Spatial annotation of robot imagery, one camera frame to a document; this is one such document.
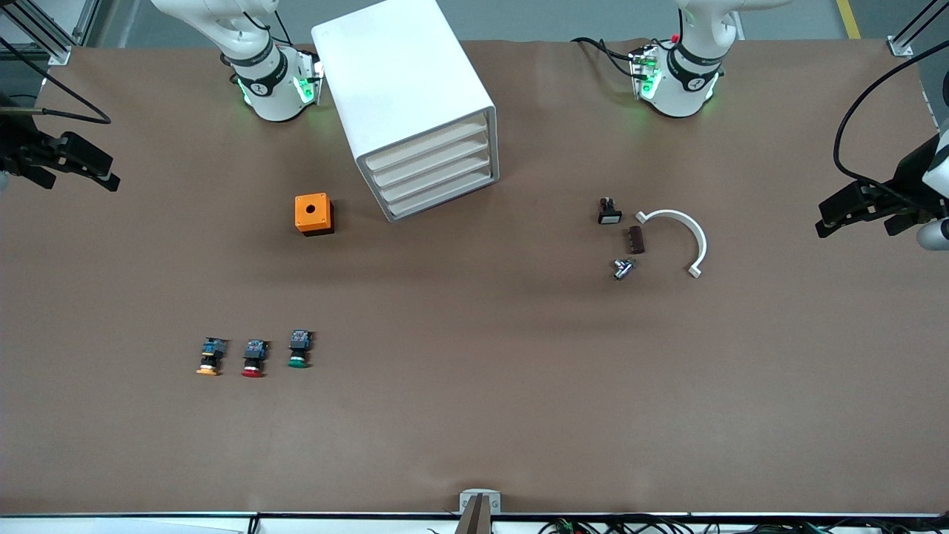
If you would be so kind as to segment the yellow push button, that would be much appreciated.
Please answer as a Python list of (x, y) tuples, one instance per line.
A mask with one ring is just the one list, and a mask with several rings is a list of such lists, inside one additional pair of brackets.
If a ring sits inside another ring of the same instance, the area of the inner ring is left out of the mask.
[(217, 337), (207, 337), (202, 345), (198, 375), (217, 376), (221, 360), (226, 355), (227, 340)]

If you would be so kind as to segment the orange button enclosure box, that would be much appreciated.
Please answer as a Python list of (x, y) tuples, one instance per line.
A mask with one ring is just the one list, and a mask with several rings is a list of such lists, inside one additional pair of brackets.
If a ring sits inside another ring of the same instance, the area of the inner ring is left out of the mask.
[(306, 237), (335, 233), (334, 204), (325, 192), (295, 196), (294, 225)]

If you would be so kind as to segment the green push button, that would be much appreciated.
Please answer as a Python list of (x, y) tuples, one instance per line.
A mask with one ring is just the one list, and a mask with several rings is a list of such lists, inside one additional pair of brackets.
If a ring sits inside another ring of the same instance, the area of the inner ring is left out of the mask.
[(289, 338), (288, 367), (306, 369), (311, 365), (311, 351), (313, 349), (314, 332), (309, 330), (293, 330)]

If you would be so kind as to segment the red push button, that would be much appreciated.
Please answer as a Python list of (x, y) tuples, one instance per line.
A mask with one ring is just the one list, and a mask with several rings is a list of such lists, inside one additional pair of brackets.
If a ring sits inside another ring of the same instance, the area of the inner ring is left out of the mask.
[(268, 351), (270, 344), (267, 340), (250, 339), (244, 351), (241, 375), (244, 378), (263, 378)]

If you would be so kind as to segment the aluminium frame post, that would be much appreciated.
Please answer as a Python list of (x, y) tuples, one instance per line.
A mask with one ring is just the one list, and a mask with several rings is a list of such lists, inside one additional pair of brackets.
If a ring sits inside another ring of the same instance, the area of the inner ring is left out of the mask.
[(24, 55), (66, 65), (85, 45), (102, 0), (0, 0), (0, 38)]
[(949, 11), (949, 0), (928, 0), (920, 10), (896, 35), (888, 35), (887, 45), (895, 57), (914, 55), (913, 42), (929, 28), (943, 13)]

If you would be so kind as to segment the white drawer cabinet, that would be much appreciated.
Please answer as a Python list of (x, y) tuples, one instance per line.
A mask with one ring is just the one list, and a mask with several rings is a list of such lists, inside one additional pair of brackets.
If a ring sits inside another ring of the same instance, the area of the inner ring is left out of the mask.
[(343, 132), (380, 190), (484, 168), (500, 179), (496, 107), (437, 0), (383, 0), (312, 27)]

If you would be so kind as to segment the grey metal bracket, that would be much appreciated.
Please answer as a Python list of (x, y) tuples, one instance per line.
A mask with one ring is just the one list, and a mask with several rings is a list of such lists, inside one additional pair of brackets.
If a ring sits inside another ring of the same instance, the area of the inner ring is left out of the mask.
[(462, 515), (465, 507), (470, 500), (475, 499), (478, 495), (483, 496), (484, 507), (487, 507), (489, 514), (491, 515), (500, 515), (503, 513), (502, 510), (502, 499), (501, 493), (493, 489), (465, 489), (462, 490), (458, 495), (458, 514)]

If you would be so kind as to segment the white curved plastic bracket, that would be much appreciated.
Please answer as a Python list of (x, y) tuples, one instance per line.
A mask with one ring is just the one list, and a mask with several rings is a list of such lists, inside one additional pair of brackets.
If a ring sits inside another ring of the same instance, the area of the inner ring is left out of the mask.
[(651, 222), (651, 220), (660, 219), (661, 217), (679, 222), (691, 232), (692, 236), (695, 238), (695, 242), (697, 243), (697, 257), (690, 263), (687, 271), (690, 276), (694, 278), (701, 277), (701, 264), (707, 257), (708, 252), (708, 239), (705, 230), (703, 230), (701, 224), (699, 224), (698, 221), (694, 219), (694, 217), (678, 210), (661, 209), (652, 211), (650, 213), (645, 213), (644, 211), (638, 211), (636, 213), (636, 220), (640, 224), (645, 224), (647, 222)]

